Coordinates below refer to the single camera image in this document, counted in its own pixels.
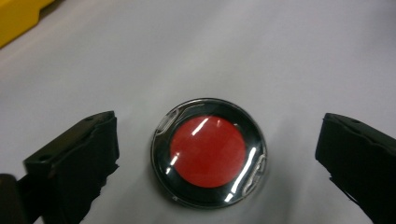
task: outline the red button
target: red button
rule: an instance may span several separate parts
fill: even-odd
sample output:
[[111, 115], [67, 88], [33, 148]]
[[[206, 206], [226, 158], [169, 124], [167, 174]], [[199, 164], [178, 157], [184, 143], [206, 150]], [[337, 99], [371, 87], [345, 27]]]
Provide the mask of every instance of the red button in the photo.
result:
[[226, 119], [201, 116], [182, 124], [171, 141], [171, 165], [188, 182], [215, 188], [233, 180], [246, 157], [242, 134]]

